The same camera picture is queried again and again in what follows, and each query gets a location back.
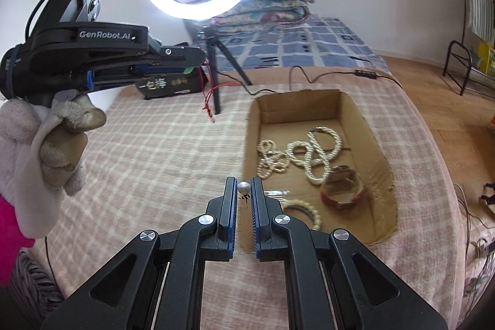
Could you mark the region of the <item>left white gloved hand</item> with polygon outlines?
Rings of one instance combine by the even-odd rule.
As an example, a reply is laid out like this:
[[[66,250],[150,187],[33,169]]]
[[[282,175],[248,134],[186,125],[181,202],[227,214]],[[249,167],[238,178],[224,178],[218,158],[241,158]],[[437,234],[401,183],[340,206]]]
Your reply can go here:
[[[64,196],[82,190],[86,134],[105,123],[105,112],[86,95],[50,108],[22,100],[1,104],[1,196],[25,237],[45,237]]]

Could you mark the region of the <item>pink sleeve forearm left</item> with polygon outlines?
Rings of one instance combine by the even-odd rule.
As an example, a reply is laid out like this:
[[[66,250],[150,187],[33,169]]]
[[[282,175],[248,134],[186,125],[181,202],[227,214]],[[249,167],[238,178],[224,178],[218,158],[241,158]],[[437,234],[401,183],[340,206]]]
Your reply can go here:
[[[8,287],[19,251],[31,248],[34,240],[26,238],[19,229],[13,206],[1,197],[0,206],[0,286]]]

